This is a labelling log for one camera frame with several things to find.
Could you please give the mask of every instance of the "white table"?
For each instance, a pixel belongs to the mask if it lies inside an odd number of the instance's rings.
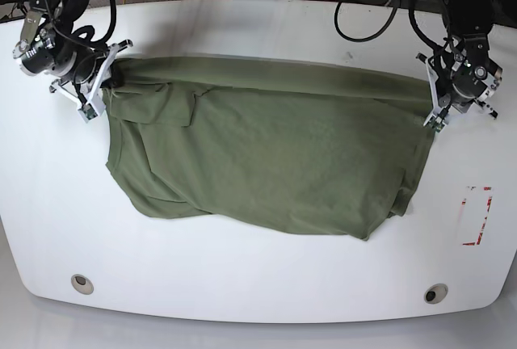
[[[363,36],[389,10],[343,11],[343,29]],[[132,39],[125,54],[133,56],[260,57],[425,78],[414,57],[428,51],[405,11],[366,44],[340,39],[333,12],[321,2],[138,4],[119,7],[112,40]],[[443,37],[439,16],[418,20],[430,36]],[[107,9],[82,17],[99,35],[108,21]],[[51,78],[18,70],[11,50],[20,31],[21,23],[0,27],[0,215],[33,294],[131,313],[272,323],[416,317],[477,309],[498,297],[517,248],[517,32],[496,27],[490,35],[490,55],[504,68],[491,100],[499,119],[466,118],[440,133],[408,214],[361,242],[284,234],[221,216],[142,216],[104,166],[106,116],[84,124],[73,104],[49,94]],[[474,194],[467,186],[493,190]],[[481,227],[488,196],[481,244],[462,245]],[[93,282],[93,294],[73,289],[74,274]],[[445,300],[424,302],[424,292],[439,283],[449,288]]]

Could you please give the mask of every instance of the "olive green cloth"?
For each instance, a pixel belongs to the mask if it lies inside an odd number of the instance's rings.
[[[366,240],[404,214],[433,140],[428,86],[412,78],[207,57],[117,65],[107,167],[149,217]]]

